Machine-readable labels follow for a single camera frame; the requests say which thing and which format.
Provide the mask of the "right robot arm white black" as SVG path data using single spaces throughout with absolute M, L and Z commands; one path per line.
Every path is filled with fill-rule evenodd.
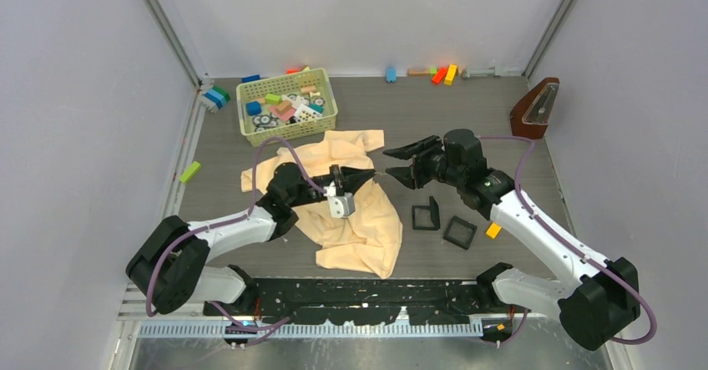
M 477 278 L 481 308 L 506 304 L 560 323 L 582 348 L 595 351 L 640 317 L 639 274 L 624 257 L 610 260 L 544 213 L 510 175 L 488 165 L 481 139 L 470 129 L 429 136 L 386 156 L 408 161 L 386 172 L 409 189 L 435 180 L 454 187 L 463 203 L 509 232 L 554 274 L 544 279 L 498 263 Z

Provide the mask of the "peach cloth garment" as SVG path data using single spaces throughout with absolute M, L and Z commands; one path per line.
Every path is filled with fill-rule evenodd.
M 324 133 L 318 143 L 296 147 L 308 175 L 325 175 L 331 165 L 373 169 L 368 154 L 385 145 L 381 129 Z M 355 212 L 345 219 L 331 217 L 327 203 L 294 209 L 296 227 L 321 247 L 316 264 L 326 269 L 361 271 L 381 279 L 390 277 L 402 246 L 403 226 L 383 188 L 368 180 L 353 193 Z

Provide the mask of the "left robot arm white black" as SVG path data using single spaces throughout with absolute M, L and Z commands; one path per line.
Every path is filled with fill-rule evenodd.
M 165 217 L 130 259 L 126 276 L 144 293 L 150 317 L 200 301 L 245 315 L 256 302 L 246 274 L 236 265 L 212 268 L 209 262 L 282 237 L 299 220 L 299 206 L 326 202 L 331 217 L 347 218 L 356 210 L 354 195 L 374 175 L 372 169 L 332 165 L 329 173 L 309 178 L 296 163 L 279 165 L 265 193 L 241 212 L 191 223 Z

